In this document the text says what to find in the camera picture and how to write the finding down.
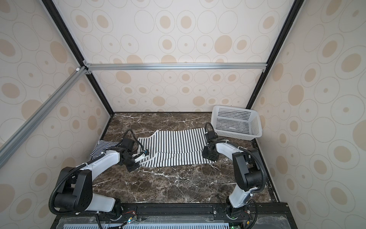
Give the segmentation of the blue white striped tank top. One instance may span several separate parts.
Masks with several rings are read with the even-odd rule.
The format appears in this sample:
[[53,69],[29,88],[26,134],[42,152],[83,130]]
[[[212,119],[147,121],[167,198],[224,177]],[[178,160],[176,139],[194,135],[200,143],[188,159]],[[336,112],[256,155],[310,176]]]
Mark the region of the blue white striped tank top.
[[105,141],[105,140],[99,140],[96,147],[94,148],[94,150],[90,154],[91,159],[97,158],[98,156],[101,155],[101,153],[105,149],[110,148],[110,147],[114,147],[116,145],[117,145],[116,142],[109,142],[109,141]]

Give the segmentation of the white plastic laundry basket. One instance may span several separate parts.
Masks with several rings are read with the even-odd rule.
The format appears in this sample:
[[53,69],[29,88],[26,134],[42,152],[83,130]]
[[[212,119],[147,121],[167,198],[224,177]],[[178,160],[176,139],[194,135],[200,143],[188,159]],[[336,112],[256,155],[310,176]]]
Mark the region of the white plastic laundry basket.
[[219,136],[251,141],[262,136],[258,112],[232,106],[214,106],[211,124]]

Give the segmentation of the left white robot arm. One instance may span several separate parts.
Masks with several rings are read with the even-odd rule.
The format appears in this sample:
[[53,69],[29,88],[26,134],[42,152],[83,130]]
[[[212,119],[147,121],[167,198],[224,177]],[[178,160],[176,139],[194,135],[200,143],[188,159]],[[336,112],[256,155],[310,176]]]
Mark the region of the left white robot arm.
[[119,143],[99,143],[92,159],[77,167],[61,170],[48,202],[54,215],[77,213],[105,213],[113,220],[121,217],[123,207],[118,198],[95,194],[93,181],[114,165],[122,165],[132,172],[150,154],[137,139],[122,139]]

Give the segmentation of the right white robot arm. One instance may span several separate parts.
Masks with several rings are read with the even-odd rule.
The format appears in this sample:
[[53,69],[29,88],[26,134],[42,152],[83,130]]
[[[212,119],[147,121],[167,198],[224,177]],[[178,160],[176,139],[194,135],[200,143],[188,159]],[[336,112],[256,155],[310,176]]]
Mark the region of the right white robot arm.
[[203,158],[217,161],[223,155],[232,160],[236,186],[228,197],[229,206],[239,209],[247,205],[252,195],[262,192],[266,185],[266,172],[254,154],[255,149],[239,147],[229,140],[219,138],[213,130],[205,133],[205,139]]

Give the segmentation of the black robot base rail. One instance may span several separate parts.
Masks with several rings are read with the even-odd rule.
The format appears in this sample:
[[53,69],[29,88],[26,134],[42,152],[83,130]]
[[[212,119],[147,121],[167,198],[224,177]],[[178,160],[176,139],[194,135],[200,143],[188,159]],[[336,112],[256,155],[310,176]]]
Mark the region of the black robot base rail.
[[105,213],[56,217],[53,229],[295,229],[286,203],[124,204],[113,221]]

